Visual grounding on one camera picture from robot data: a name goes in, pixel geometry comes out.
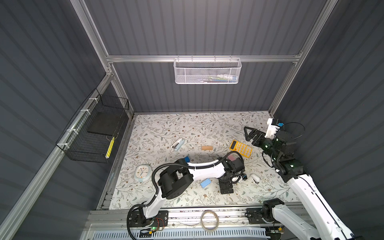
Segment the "light blue block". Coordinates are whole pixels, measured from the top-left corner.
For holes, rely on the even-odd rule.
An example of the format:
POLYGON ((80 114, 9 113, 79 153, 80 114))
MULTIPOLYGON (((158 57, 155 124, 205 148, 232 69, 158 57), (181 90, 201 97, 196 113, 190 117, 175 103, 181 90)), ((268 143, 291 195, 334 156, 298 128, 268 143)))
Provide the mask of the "light blue block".
POLYGON ((210 179, 205 179, 204 181, 202 181, 201 183, 200 183, 200 186, 204 189, 204 188, 206 188, 208 185, 210 185, 211 184, 211 180, 210 179))

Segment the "natural wood block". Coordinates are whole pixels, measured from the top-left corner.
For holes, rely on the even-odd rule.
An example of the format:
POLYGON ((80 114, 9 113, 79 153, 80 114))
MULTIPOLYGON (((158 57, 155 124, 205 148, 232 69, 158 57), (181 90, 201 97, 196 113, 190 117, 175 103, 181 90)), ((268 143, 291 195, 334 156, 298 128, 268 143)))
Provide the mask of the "natural wood block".
POLYGON ((214 147, 213 146, 202 146, 201 149, 203 151, 212 151, 214 149, 214 147))

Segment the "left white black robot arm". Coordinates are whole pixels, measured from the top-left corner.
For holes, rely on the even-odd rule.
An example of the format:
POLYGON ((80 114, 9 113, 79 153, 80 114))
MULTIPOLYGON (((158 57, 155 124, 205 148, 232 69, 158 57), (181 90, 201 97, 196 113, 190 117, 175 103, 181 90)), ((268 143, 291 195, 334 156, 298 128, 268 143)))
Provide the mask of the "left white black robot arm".
POLYGON ((226 195, 234 192, 233 185, 243 179, 244 174, 243 156, 236 151, 209 163, 192 164, 179 159, 174 163, 160 165, 151 176, 155 187, 154 196, 147 202, 131 207, 127 215, 127 226, 149 226, 167 200, 179 197, 195 181, 218 179, 220 193, 226 195))

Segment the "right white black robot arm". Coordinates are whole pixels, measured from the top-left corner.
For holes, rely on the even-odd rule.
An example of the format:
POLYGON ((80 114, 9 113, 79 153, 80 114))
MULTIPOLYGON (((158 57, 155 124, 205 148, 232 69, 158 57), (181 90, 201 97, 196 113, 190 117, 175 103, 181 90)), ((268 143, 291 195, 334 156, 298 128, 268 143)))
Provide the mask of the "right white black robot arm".
POLYGON ((269 167, 295 192, 314 224, 305 222, 278 198, 264 201, 263 220, 281 223, 299 240, 362 240, 362 236, 355 235, 337 216, 313 178, 294 157, 297 140, 305 133, 304 129, 299 128, 303 128, 303 125, 297 122, 270 125, 266 133, 244 128, 246 141, 262 149, 262 154, 271 158, 269 167))

